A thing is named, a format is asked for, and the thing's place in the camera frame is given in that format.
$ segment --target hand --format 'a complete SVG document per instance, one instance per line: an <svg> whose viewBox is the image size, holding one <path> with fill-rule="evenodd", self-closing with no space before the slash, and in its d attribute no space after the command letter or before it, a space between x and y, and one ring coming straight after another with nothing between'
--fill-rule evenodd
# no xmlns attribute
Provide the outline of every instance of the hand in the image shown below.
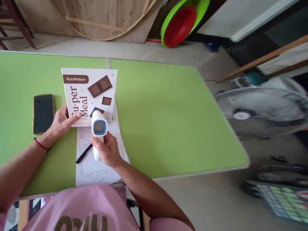
<svg viewBox="0 0 308 231"><path fill-rule="evenodd" d="M68 132L70 127L81 118L81 113L75 113L68 118L67 105L64 104L55 114L52 125L47 130L52 136L59 137Z"/></svg>
<svg viewBox="0 0 308 231"><path fill-rule="evenodd" d="M104 136L104 141L105 144L98 137L92 136L91 138L91 143L97 148L101 159L106 165L112 168L121 165L124 160L120 156L116 138L110 132L107 132Z"/></svg>

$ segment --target printed form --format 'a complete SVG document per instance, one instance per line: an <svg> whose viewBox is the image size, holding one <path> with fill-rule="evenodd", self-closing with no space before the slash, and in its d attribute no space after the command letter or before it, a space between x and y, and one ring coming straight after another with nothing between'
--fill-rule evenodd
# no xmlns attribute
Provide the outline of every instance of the printed form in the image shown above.
<svg viewBox="0 0 308 231"><path fill-rule="evenodd" d="M116 137L122 159L130 163L121 137L117 118L116 103L114 103L114 120L108 125L108 131ZM76 160L91 144L91 135L91 127L77 128ZM117 182L121 182L120 176L115 170L104 164L103 161L95 161L93 148L90 148L83 160L79 164L76 164L76 187L97 183L113 184Z"/></svg>

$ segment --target red string bracelet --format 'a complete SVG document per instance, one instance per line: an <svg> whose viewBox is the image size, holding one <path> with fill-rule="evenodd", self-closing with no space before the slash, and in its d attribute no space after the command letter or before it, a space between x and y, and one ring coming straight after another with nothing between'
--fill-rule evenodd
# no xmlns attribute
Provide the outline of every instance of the red string bracelet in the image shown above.
<svg viewBox="0 0 308 231"><path fill-rule="evenodd" d="M44 147L43 145L41 145L41 144L36 140L35 137L34 137L33 139L35 140L35 142L36 142L39 146L41 146L41 148L46 149L47 152L51 149L51 148L46 148L46 147Z"/></svg>

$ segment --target thermometer display screen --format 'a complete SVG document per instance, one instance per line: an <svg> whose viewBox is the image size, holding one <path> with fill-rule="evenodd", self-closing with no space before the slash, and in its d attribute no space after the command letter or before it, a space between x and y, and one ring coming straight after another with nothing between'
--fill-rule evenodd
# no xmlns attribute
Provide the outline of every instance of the thermometer display screen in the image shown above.
<svg viewBox="0 0 308 231"><path fill-rule="evenodd" d="M99 122L95 123L94 133L103 133L105 131L105 123Z"/></svg>

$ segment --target chocolate bar image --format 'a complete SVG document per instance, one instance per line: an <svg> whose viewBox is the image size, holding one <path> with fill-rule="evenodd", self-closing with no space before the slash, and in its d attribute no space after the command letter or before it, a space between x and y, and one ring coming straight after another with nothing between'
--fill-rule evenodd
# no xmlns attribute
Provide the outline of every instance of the chocolate bar image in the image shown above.
<svg viewBox="0 0 308 231"><path fill-rule="evenodd" d="M93 109L93 111L91 112L91 115L90 115L91 118L92 118L92 114L93 114L93 112L94 112L95 110L99 110L102 114L104 113L104 110L99 109L98 107L95 107L95 108Z"/></svg>
<svg viewBox="0 0 308 231"><path fill-rule="evenodd" d="M112 101L112 98L109 98L109 97L103 97L103 101L102 101L102 104L103 105L111 105L111 101Z"/></svg>
<svg viewBox="0 0 308 231"><path fill-rule="evenodd" d="M98 80L95 84L88 87L89 92L93 96L93 98L99 96L101 93L107 91L112 88L111 82L108 76L104 76L100 80Z"/></svg>

